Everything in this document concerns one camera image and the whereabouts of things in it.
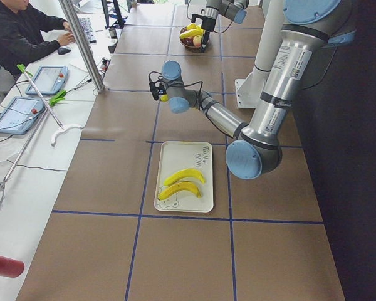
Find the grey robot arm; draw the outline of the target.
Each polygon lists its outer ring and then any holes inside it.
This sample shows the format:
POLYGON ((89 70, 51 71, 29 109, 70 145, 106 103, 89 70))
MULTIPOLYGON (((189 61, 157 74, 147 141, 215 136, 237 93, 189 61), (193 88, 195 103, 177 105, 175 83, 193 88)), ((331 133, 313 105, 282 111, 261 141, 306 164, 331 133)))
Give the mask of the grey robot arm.
POLYGON ((162 66, 162 85, 174 113, 197 108, 234 139, 226 164, 238 178, 273 171, 282 159, 278 133, 311 57, 320 49, 351 43, 355 1, 270 1, 252 72, 236 84, 236 95, 254 107, 244 122, 208 92, 188 90, 178 62, 162 66))
POLYGON ((233 23, 241 24, 246 17, 248 0, 208 0, 205 8, 201 11, 199 18, 202 20, 201 28, 204 30, 201 52, 205 52, 209 42, 210 33, 215 31, 216 19, 223 16, 233 23))

